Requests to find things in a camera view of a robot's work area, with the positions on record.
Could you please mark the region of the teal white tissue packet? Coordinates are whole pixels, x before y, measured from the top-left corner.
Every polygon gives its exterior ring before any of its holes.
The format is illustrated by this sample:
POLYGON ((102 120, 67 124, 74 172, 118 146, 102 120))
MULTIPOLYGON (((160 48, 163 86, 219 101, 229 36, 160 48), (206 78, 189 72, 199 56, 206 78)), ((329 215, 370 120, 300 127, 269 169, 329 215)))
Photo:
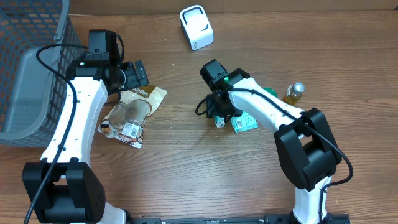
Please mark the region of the teal white tissue packet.
POLYGON ((215 126, 217 128, 223 128, 226 124, 224 121, 224 117, 214 116, 214 120, 215 120, 215 126))

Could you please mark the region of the teal tissue pack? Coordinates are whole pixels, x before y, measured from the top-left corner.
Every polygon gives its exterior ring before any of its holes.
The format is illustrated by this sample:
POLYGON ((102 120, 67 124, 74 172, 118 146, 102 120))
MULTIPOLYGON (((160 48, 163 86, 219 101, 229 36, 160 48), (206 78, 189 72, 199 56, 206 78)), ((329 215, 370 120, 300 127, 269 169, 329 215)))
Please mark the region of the teal tissue pack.
POLYGON ((241 116, 232 117, 231 125, 235 133, 241 131, 250 131, 252 129, 257 129, 259 127, 257 121, 245 111, 243 111, 241 116))

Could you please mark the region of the brown white snack bag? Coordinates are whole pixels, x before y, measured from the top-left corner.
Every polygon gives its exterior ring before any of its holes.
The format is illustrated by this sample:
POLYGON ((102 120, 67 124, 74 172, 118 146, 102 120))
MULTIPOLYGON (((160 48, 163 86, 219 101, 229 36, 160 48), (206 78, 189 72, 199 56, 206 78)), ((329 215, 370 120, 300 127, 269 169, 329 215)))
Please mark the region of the brown white snack bag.
POLYGON ((167 90, 154 85, 122 92, 121 99, 99 124, 98 132, 140 149, 146 120, 155 113, 166 95, 167 90))

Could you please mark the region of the green lid seasoning jar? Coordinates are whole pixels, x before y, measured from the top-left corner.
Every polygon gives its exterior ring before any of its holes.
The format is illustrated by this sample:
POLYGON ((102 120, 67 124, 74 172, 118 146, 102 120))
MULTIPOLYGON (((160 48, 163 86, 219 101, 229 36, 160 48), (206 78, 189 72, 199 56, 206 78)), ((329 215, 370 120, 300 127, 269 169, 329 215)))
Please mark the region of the green lid seasoning jar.
POLYGON ((266 92, 270 93, 272 96, 274 96, 276 98, 278 97, 277 92, 274 89, 272 89, 272 88, 264 88, 264 90, 266 92))

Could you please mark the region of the yellow dish soap bottle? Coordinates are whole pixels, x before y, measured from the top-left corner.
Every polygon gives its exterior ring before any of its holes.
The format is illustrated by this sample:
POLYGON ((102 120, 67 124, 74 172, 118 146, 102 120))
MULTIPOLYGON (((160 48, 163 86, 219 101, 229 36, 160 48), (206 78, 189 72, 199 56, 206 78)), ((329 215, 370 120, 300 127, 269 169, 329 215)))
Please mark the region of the yellow dish soap bottle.
POLYGON ((282 101, 293 106, 301 99, 304 91, 305 85, 302 82, 291 84, 283 96, 282 101))

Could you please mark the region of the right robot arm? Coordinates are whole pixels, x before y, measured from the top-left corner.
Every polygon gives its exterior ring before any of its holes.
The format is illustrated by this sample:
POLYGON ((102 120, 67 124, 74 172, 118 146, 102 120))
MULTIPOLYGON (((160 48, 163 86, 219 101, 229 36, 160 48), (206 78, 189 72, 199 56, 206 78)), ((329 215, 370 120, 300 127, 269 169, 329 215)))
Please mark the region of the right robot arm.
POLYGON ((228 121, 248 113, 274 135, 280 167, 295 187, 295 205, 288 215, 267 215, 267 223, 348 223, 348 217, 326 210, 326 191, 342 156, 320 110, 291 106, 244 70, 229 72, 217 60, 204 64, 200 76, 211 90, 203 100, 208 118, 228 121))

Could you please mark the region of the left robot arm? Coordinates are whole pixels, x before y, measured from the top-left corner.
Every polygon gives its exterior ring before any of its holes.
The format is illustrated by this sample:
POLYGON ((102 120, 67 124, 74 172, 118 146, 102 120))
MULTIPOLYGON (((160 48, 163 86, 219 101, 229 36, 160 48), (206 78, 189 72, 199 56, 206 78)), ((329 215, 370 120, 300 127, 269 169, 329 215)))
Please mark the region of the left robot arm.
POLYGON ((148 84, 140 60, 124 61, 121 36, 110 30, 89 31, 89 44, 61 74, 38 62, 66 82, 67 97, 50 144, 39 162, 28 162, 22 181, 41 223, 133 223, 127 210, 106 200, 105 189, 90 167, 96 122, 108 96, 148 84))

